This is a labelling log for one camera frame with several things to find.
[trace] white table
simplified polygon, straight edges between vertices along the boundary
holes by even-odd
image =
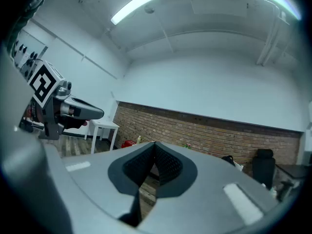
[[[93,139],[92,139],[92,146],[91,146],[91,154],[94,154],[94,147],[96,145],[96,139],[98,136],[98,128],[108,128],[108,129],[114,129],[114,135],[113,135],[113,139],[112,139],[112,143],[111,143],[111,148],[109,151],[111,151],[114,147],[114,142],[115,142],[115,138],[117,135],[117,131],[119,126],[116,125],[115,123],[113,123],[112,121],[106,121],[103,119],[92,119],[89,121],[89,127],[88,130],[86,131],[86,134],[84,135],[84,139],[87,139],[87,135],[90,129],[90,124],[93,124],[95,126],[94,128],[94,132],[93,132]],[[101,136],[99,137],[99,140],[102,140],[102,136],[103,136],[103,130],[101,133]]]

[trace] bottle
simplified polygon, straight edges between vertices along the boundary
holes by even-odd
[[[136,144],[139,145],[141,142],[141,135],[137,138]]]

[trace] black backpack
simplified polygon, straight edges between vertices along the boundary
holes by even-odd
[[[227,161],[227,162],[229,162],[230,164],[232,164],[232,165],[235,166],[234,161],[233,161],[233,156],[232,156],[232,155],[224,156],[224,157],[222,157],[221,159],[223,159],[223,160],[225,160],[225,161]]]

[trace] wooden floor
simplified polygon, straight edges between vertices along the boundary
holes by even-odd
[[[33,134],[38,136],[41,130],[34,129]],[[70,157],[76,155],[85,155],[91,153],[92,139],[80,137],[71,137],[61,135],[59,140],[42,139],[44,144],[53,144],[58,150],[60,157]],[[96,141],[95,153],[107,152],[110,149],[110,143],[106,140]],[[156,203],[156,189],[159,186],[159,181],[148,176],[139,189],[140,192],[140,207],[142,219],[151,211]]]

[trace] table top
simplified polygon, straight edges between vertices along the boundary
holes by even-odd
[[[309,173],[309,167],[303,165],[276,165],[291,178],[305,178]]]
[[[99,127],[119,128],[119,126],[113,123],[112,121],[108,121],[105,119],[92,119],[91,121],[94,125],[97,125]]]

